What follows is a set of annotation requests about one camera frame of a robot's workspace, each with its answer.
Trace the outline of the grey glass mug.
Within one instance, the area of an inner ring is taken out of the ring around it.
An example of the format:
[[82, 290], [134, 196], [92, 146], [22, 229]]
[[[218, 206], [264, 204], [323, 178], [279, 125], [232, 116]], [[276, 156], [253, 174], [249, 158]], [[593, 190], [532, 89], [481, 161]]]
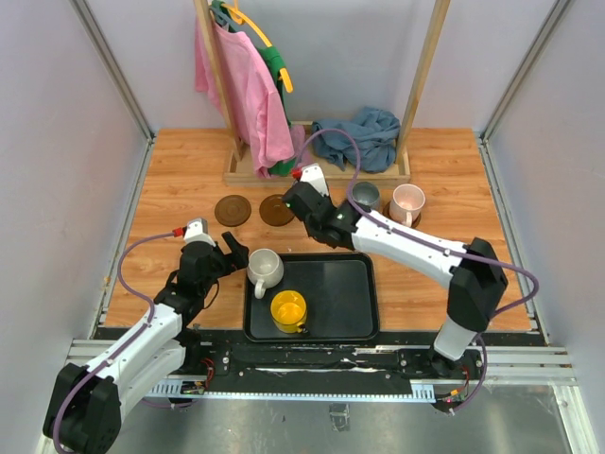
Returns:
[[377, 186], [370, 182], [358, 182], [353, 187], [354, 201], [371, 210], [379, 210], [381, 207], [381, 195]]

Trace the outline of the brown glass coaster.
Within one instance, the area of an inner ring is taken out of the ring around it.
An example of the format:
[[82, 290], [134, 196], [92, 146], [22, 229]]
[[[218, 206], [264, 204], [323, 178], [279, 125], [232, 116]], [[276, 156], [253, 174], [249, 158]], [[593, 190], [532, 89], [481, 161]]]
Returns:
[[294, 219], [294, 214], [285, 205], [280, 194], [266, 197], [259, 206], [259, 215], [265, 224], [272, 227], [283, 227]]

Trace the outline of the pink ceramic mug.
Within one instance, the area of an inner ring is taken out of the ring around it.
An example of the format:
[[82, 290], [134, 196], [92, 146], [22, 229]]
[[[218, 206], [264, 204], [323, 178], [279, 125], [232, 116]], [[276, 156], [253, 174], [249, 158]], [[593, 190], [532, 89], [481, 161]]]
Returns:
[[412, 227], [420, 218], [425, 202], [425, 194], [419, 186], [401, 184], [392, 192], [389, 215], [394, 221]]

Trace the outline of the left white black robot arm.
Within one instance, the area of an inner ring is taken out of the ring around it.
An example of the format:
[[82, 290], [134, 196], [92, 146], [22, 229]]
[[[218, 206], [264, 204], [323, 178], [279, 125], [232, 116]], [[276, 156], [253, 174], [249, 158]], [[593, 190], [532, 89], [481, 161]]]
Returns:
[[226, 232], [224, 253], [204, 232], [180, 228], [185, 242], [172, 271], [144, 316], [111, 347], [84, 365], [59, 371], [43, 421], [43, 435], [59, 453], [105, 453], [131, 410], [165, 376], [189, 375], [202, 351], [188, 329], [211, 289], [249, 264], [249, 249]]

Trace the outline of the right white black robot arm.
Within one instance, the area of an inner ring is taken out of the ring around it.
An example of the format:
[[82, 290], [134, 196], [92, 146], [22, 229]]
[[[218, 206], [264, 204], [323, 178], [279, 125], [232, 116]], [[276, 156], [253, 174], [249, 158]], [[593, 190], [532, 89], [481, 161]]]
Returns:
[[491, 243], [469, 244], [424, 234], [353, 201], [335, 206], [311, 183], [294, 183], [282, 196], [307, 234], [332, 248], [374, 253], [411, 268], [447, 290], [446, 318], [428, 355], [430, 371], [448, 378], [484, 332], [508, 287]]

